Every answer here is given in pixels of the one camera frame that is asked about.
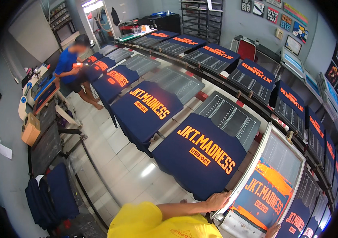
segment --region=cardboard box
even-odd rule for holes
[[[32,113],[29,113],[22,126],[22,141],[33,146],[40,133],[41,125],[39,120]]]

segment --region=black shorts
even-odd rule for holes
[[[70,88],[75,93],[80,92],[83,88],[81,86],[82,83],[87,82],[87,76],[83,71],[79,71],[78,77],[72,81],[71,83],[66,83],[67,87]]]

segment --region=cap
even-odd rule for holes
[[[75,45],[90,46],[90,39],[86,34],[79,35],[75,38]]]

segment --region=white tile floor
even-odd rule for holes
[[[203,83],[206,86],[202,92],[210,94],[217,90],[234,100],[233,96],[208,81],[203,80]],[[120,210],[112,196],[121,205],[128,202],[138,204],[143,201],[159,204],[179,202],[182,199],[196,202],[192,194],[182,189],[173,176],[162,172],[153,158],[138,150],[128,141],[121,129],[114,127],[106,109],[98,111],[94,106],[84,102],[76,93],[71,93],[67,99],[75,107],[76,115],[83,124],[81,130],[88,136],[84,143],[101,178],[95,172],[82,146],[79,146],[71,156],[77,158],[78,166],[81,166],[78,172],[81,183],[108,225]],[[165,137],[168,136],[200,104],[200,100],[191,99],[182,111],[159,129],[159,132]],[[158,137],[157,141],[151,143],[149,150],[152,151],[162,141],[163,139]],[[221,230],[221,233],[224,238],[232,238],[225,231]]]

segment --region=hanging jacket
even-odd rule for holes
[[[120,23],[119,16],[118,16],[118,13],[116,12],[116,10],[114,8],[112,8],[111,16],[112,16],[113,23],[116,26],[119,25],[119,23]]]

